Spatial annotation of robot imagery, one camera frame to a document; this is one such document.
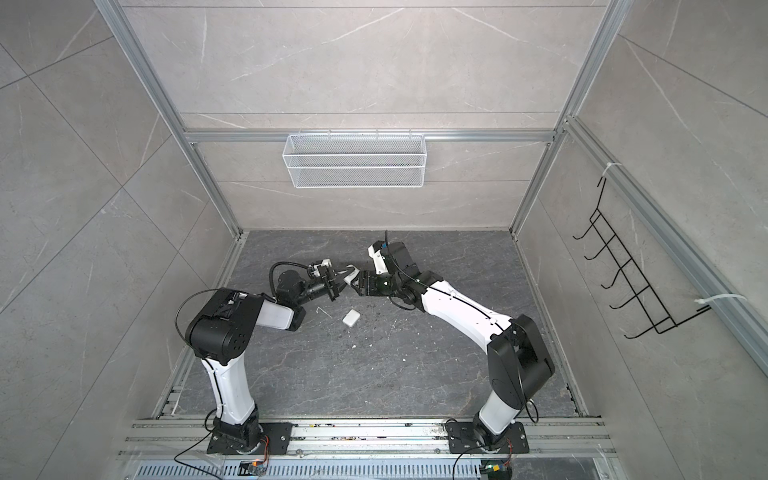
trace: black metal hook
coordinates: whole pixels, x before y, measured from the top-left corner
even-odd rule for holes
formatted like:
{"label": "black metal hook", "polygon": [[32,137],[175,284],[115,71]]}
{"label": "black metal hook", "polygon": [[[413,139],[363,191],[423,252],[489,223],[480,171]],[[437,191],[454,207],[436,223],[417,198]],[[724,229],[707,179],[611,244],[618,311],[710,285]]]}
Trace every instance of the black metal hook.
{"label": "black metal hook", "polygon": [[[693,315],[689,316],[688,318],[686,318],[686,319],[684,319],[682,321],[678,322],[678,321],[676,321],[672,317],[672,314],[667,309],[667,306],[664,305],[664,302],[661,301],[661,298],[659,297],[658,293],[656,293],[656,290],[651,286],[650,281],[648,280],[648,278],[646,278],[645,273],[643,272],[643,270],[640,268],[639,265],[637,265],[637,262],[632,257],[632,255],[629,252],[629,250],[627,249],[627,247],[624,245],[624,242],[621,240],[621,238],[616,233],[616,230],[614,230],[614,228],[611,226],[611,223],[608,222],[608,219],[605,217],[605,215],[603,215],[602,211],[600,210],[600,202],[603,199],[603,193],[605,192],[605,184],[606,184],[605,178],[601,177],[601,179],[598,181],[598,188],[600,188],[600,196],[598,197],[598,204],[597,204],[597,206],[595,206],[594,210],[592,211],[592,214],[589,216],[589,227],[584,232],[584,234],[582,234],[580,237],[574,237],[574,240],[581,240],[581,239],[583,239],[584,237],[587,236],[587,233],[589,233],[590,230],[594,229],[595,233],[598,235],[598,237],[600,237],[600,240],[603,243],[603,247],[600,250],[598,250],[598,252],[593,257],[587,257],[585,255],[584,258],[586,260],[594,260],[604,250],[607,250],[609,252],[609,254],[611,255],[611,258],[616,263],[616,267],[617,267],[616,274],[614,275],[614,278],[611,281],[611,284],[608,285],[608,286],[605,286],[604,284],[601,283],[600,286],[602,286],[603,288],[605,288],[607,290],[607,289],[611,288],[613,285],[615,285],[616,284],[616,280],[618,279],[619,275],[622,275],[622,277],[627,281],[627,285],[629,286],[629,288],[630,288],[630,290],[632,292],[632,296],[629,299],[627,299],[627,301],[622,303],[621,305],[619,305],[619,306],[609,305],[609,307],[612,308],[613,310],[619,310],[620,308],[626,306],[632,300],[637,299],[637,302],[640,304],[640,307],[643,310],[643,312],[645,313],[645,316],[648,318],[648,321],[650,322],[650,326],[648,328],[646,328],[642,332],[638,333],[637,335],[628,336],[628,335],[625,334],[624,338],[636,339],[636,338],[638,338],[640,336],[643,336],[644,334],[650,332],[651,330],[656,330],[656,333],[659,333],[659,334],[665,333],[665,332],[670,331],[673,328],[677,328],[678,326],[684,324],[688,320],[696,318],[697,316],[701,315],[702,313],[710,311],[712,308],[710,306],[708,306],[708,305],[705,305],[705,306],[702,306],[701,308],[697,309],[696,312]],[[607,228],[611,231],[611,236],[607,240],[605,240],[605,237],[603,236],[603,234],[595,226],[595,223],[598,220],[600,220],[601,218],[605,222],[605,225],[607,226]],[[619,247],[621,247],[620,250],[624,250],[624,252],[629,257],[629,260],[627,260],[624,263],[619,263],[619,260],[617,259],[616,254],[611,249],[611,245],[610,245],[611,242],[614,242],[614,243],[618,242],[619,243]],[[624,271],[624,268],[627,265],[629,265],[630,263],[633,263],[636,266],[637,271],[640,272],[640,275],[642,276],[642,279],[643,279],[643,281],[645,283],[645,286],[643,286],[643,288],[640,289],[640,290],[636,290],[635,286],[632,285],[632,282],[630,282],[629,277],[627,276],[627,272]],[[656,298],[656,301],[659,303],[659,305],[661,305],[661,308],[664,310],[665,317],[662,320],[658,321],[658,322],[655,322],[653,320],[653,318],[651,317],[651,314],[648,312],[648,308],[646,308],[646,305],[645,305],[643,299],[640,297],[640,295],[643,292],[645,292],[646,290],[650,290],[650,293],[653,294],[653,296]],[[664,328],[660,327],[660,325],[662,323],[666,322],[667,320],[670,320],[672,325],[668,326],[668,327],[664,327]]]}

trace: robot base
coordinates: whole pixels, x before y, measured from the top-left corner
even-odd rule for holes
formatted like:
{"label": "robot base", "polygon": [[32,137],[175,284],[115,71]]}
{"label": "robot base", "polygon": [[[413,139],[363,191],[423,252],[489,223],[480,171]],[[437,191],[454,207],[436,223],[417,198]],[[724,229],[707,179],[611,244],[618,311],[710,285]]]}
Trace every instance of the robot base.
{"label": "robot base", "polygon": [[[451,453],[463,453],[478,444],[475,439],[475,427],[472,422],[456,422],[451,420],[445,423],[445,431],[448,433],[448,446]],[[501,452],[506,452],[509,448],[507,439],[512,443],[513,455],[516,453],[529,453],[531,451],[530,447],[528,447],[528,437],[525,434],[525,427],[523,427],[522,423],[512,423],[491,449],[501,449]]]}
{"label": "robot base", "polygon": [[[285,455],[288,452],[288,443],[290,442],[290,433],[293,430],[293,423],[260,423],[261,437],[270,439],[270,455]],[[220,432],[214,431],[208,442],[206,453],[220,453],[222,455],[243,455],[243,446],[240,442],[233,440]],[[262,455],[264,453],[264,442],[260,442],[248,455]]]}

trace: white wire mesh basket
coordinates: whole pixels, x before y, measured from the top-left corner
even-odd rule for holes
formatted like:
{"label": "white wire mesh basket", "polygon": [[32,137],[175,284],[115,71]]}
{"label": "white wire mesh basket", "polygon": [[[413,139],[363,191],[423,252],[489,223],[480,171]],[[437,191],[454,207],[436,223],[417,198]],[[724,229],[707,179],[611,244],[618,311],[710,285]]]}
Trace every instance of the white wire mesh basket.
{"label": "white wire mesh basket", "polygon": [[427,147],[422,134],[292,134],[283,160],[296,188],[421,187]]}

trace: black wire rack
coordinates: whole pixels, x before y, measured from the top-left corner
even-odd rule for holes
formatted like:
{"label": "black wire rack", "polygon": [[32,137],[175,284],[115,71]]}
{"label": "black wire rack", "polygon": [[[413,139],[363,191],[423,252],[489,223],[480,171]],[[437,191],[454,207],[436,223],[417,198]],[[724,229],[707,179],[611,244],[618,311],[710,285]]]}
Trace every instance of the black wire rack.
{"label": "black wire rack", "polygon": [[[654,290],[654,288],[650,284],[650,281],[648,281],[648,278],[646,278],[645,273],[640,268],[640,265],[638,265],[637,262],[634,260],[634,258],[632,257],[632,254],[629,252],[629,250],[627,250],[626,246],[624,245],[624,242],[621,241],[621,238],[616,233],[616,230],[614,230],[614,228],[611,226],[611,223],[608,222],[608,219],[605,217],[605,215],[603,215],[603,212],[601,212],[601,210],[600,210],[600,202],[603,199],[603,192],[605,191],[605,178],[604,177],[602,177],[600,179],[600,181],[598,182],[598,188],[600,188],[600,197],[598,198],[598,204],[594,208],[594,211],[592,212],[592,215],[589,216],[589,228],[587,228],[587,231],[585,231],[581,236],[574,237],[574,239],[575,240],[581,240],[581,239],[583,239],[584,237],[587,236],[587,233],[589,233],[590,230],[594,230],[594,232],[600,237],[600,240],[603,243],[603,247],[595,255],[593,255],[592,257],[587,257],[585,255],[584,258],[586,260],[594,260],[594,259],[596,259],[598,257],[598,255],[603,253],[603,250],[606,250],[611,255],[611,258],[616,263],[616,267],[617,267],[616,274],[614,275],[614,279],[613,279],[613,281],[611,281],[611,284],[606,286],[606,285],[603,285],[601,283],[600,286],[602,286],[603,288],[608,290],[609,288],[611,288],[613,285],[616,284],[616,280],[618,279],[619,274],[620,274],[620,275],[622,275],[624,280],[626,280],[627,285],[629,285],[629,287],[630,287],[630,290],[632,290],[632,296],[626,302],[622,303],[619,306],[609,305],[609,307],[612,308],[613,310],[618,310],[621,307],[626,306],[632,300],[637,299],[637,302],[640,304],[640,307],[643,309],[643,313],[648,318],[648,321],[650,322],[650,326],[648,328],[646,328],[642,332],[638,333],[637,335],[633,335],[633,336],[624,335],[624,337],[626,337],[628,339],[636,339],[637,337],[643,336],[644,334],[650,332],[651,330],[656,330],[656,333],[659,333],[659,334],[665,333],[665,332],[669,332],[673,328],[677,328],[678,326],[684,324],[688,320],[694,319],[697,316],[701,315],[702,313],[710,311],[712,308],[709,305],[705,305],[705,306],[702,306],[701,308],[699,308],[698,310],[696,310],[696,312],[693,315],[689,316],[688,318],[686,318],[684,320],[679,320],[678,321],[678,320],[675,320],[672,317],[672,314],[669,313],[669,310],[667,310],[667,306],[664,305],[664,302],[661,301],[661,298],[656,293],[656,290]],[[600,232],[600,230],[596,227],[596,225],[595,225],[598,220],[603,220],[603,222],[607,226],[608,230],[611,232],[611,235],[607,238],[607,240],[606,240],[607,234],[604,236]],[[619,248],[621,248],[621,249],[620,250],[612,250],[611,249],[612,248],[611,247],[611,242],[613,242],[614,245],[616,243],[618,243],[617,246],[613,247],[614,249],[619,249]],[[618,253],[620,253],[621,250],[623,250],[626,253],[626,257],[629,260],[627,260],[625,262],[619,262],[617,256],[624,258],[624,255],[618,254]],[[629,280],[629,276],[627,276],[627,270],[626,269],[628,269],[631,266],[633,266],[640,273],[640,275],[642,277],[642,280],[644,282],[644,285],[641,286],[642,288],[640,288],[639,286],[636,287]],[[659,321],[654,321],[653,316],[648,311],[649,308],[648,308],[648,305],[646,304],[646,300],[644,300],[644,298],[641,297],[641,294],[643,292],[646,292],[647,290],[650,290],[650,294],[653,295],[653,297],[656,299],[658,304],[661,305],[661,309],[663,310],[664,318],[662,318]],[[668,320],[669,320],[669,322],[667,323],[667,325],[662,326],[662,323],[665,323]]]}

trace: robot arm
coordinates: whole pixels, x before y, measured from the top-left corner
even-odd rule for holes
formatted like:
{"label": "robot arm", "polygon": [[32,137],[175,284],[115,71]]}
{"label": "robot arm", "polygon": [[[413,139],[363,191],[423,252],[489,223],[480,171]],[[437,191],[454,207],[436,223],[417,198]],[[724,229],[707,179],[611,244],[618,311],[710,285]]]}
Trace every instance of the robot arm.
{"label": "robot arm", "polygon": [[259,445],[259,412],[243,364],[253,329],[295,331],[306,313],[304,303],[325,294],[333,301],[346,287],[329,260],[308,266],[307,276],[309,280],[295,270],[283,272],[275,298],[221,288],[187,327],[184,339],[202,361],[216,397],[209,453],[249,453]]}
{"label": "robot arm", "polygon": [[496,444],[528,400],[554,375],[554,363],[533,320],[496,313],[439,275],[421,272],[402,242],[379,241],[368,253],[376,272],[364,270],[348,281],[359,295],[397,296],[450,323],[487,353],[493,391],[473,424],[483,445]]}
{"label": "robot arm", "polygon": [[536,325],[526,316],[513,319],[496,313],[436,273],[420,271],[402,242],[376,242],[369,255],[374,270],[336,272],[324,260],[306,268],[309,281],[295,270],[283,272],[274,298],[220,289],[198,313],[185,339],[201,358],[216,396],[209,453],[249,453],[259,445],[258,408],[248,390],[242,357],[253,328],[296,330],[305,314],[304,303],[325,294],[334,300],[347,285],[360,296],[397,296],[477,343],[488,355],[492,392],[475,415],[475,437],[488,449],[504,438],[528,400],[554,374]]}

